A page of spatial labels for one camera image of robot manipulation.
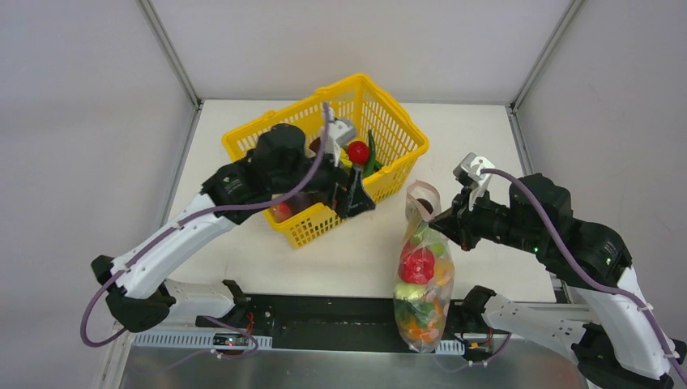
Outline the dark avocado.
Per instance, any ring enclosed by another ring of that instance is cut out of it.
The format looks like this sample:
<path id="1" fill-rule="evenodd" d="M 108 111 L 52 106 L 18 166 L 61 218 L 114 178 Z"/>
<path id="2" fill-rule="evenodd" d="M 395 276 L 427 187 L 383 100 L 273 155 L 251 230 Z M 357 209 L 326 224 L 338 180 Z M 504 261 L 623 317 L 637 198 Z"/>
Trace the dark avocado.
<path id="1" fill-rule="evenodd" d="M 430 201 L 428 201 L 427 199 L 418 199 L 418 202 L 430 216 L 433 214 L 434 207 Z"/>

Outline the yellow round fruit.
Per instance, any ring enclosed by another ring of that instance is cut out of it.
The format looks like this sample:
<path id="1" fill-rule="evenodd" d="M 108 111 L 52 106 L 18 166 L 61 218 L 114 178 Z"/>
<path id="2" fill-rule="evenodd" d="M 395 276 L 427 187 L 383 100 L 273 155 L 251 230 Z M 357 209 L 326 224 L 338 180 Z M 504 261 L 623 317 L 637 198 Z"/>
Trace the yellow round fruit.
<path id="1" fill-rule="evenodd" d="M 434 267 L 433 281 L 436 286 L 443 286 L 453 282 L 454 274 L 454 264 L 451 261 L 440 261 Z"/>

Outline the red bell pepper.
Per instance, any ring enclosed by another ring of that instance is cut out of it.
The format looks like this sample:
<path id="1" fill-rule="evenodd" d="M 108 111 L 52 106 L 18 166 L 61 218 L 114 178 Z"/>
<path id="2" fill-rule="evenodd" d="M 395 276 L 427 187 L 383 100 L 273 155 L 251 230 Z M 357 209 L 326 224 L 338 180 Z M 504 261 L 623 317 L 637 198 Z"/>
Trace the red bell pepper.
<path id="1" fill-rule="evenodd" d="M 428 250 L 405 247 L 400 255 L 399 278 L 409 284 L 427 284 L 434 276 L 435 261 Z"/>

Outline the clear zip top bag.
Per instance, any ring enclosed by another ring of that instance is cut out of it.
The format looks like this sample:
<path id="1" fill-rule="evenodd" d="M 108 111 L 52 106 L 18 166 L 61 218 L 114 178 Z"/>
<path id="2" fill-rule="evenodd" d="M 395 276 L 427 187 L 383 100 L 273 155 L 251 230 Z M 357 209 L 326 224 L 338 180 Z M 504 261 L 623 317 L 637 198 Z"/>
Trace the clear zip top bag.
<path id="1" fill-rule="evenodd" d="M 423 181 L 405 192 L 407 227 L 396 270 L 393 304 L 401 338 L 417 353 L 441 343 L 454 290 L 449 242 L 429 222 L 441 212 L 438 190 Z"/>

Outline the white radish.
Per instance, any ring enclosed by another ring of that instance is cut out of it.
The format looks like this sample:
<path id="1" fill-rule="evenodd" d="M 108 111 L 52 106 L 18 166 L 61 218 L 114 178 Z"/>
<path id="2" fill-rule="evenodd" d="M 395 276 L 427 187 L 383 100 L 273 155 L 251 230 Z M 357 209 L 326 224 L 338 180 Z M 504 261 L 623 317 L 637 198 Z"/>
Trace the white radish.
<path id="1" fill-rule="evenodd" d="M 428 289 L 425 285 L 398 282 L 394 288 L 394 299 L 400 301 L 421 301 L 425 298 Z"/>

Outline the toy pineapple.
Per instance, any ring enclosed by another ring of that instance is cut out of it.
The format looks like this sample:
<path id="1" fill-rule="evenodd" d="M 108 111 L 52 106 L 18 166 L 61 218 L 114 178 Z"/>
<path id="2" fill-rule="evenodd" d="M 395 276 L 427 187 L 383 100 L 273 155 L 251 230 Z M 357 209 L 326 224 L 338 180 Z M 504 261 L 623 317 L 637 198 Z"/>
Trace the toy pineapple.
<path id="1" fill-rule="evenodd" d="M 394 300 L 394 310 L 399 334 L 411 349 L 430 353 L 438 346 L 446 325 L 445 306 L 439 299 Z"/>

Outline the green apple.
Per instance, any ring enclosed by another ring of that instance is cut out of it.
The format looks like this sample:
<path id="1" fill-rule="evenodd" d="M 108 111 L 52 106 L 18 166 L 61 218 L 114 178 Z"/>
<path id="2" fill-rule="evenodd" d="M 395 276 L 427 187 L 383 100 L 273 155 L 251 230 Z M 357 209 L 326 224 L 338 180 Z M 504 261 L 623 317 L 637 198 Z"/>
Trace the green apple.
<path id="1" fill-rule="evenodd" d="M 422 250 L 428 250 L 434 256 L 434 258 L 441 258 L 447 251 L 446 242 L 442 239 L 432 240 L 432 241 L 422 241 L 419 244 Z"/>

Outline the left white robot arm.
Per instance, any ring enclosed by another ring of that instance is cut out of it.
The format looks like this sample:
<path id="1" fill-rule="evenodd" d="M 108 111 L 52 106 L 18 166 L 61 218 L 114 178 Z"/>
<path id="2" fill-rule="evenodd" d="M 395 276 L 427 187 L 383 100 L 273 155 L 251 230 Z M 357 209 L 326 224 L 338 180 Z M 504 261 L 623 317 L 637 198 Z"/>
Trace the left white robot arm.
<path id="1" fill-rule="evenodd" d="M 104 287 L 112 316 L 133 333 L 167 320 L 200 316 L 217 318 L 226 327 L 242 325 L 247 306 L 235 284 L 185 284 L 172 280 L 171 273 L 206 244 L 282 203 L 287 195 L 316 194 L 342 219 L 373 210 L 361 168 L 344 168 L 339 161 L 339 138 L 353 132 L 349 120 L 327 120 L 318 154 L 309 157 L 299 127 L 274 125 L 243 158 L 220 167 L 191 202 L 144 243 L 116 258 L 94 259 L 92 270 Z"/>

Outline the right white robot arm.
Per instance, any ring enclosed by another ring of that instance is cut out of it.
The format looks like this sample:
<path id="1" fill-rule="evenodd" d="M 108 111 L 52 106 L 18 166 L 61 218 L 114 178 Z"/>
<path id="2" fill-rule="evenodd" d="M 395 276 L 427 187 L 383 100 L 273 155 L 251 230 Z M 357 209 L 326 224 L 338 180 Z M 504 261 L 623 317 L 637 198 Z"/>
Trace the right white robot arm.
<path id="1" fill-rule="evenodd" d="M 462 190 L 430 221 L 462 250 L 482 240 L 533 254 L 578 293 L 589 322 L 515 303 L 484 286 L 459 305 L 472 332 L 485 327 L 535 342 L 571 361 L 601 388 L 671 388 L 683 376 L 686 344 L 668 337 L 642 295 L 622 237 L 606 225 L 574 217 L 570 192 L 540 173 L 510 179 L 508 205 L 492 201 L 485 181 L 457 173 Z"/>

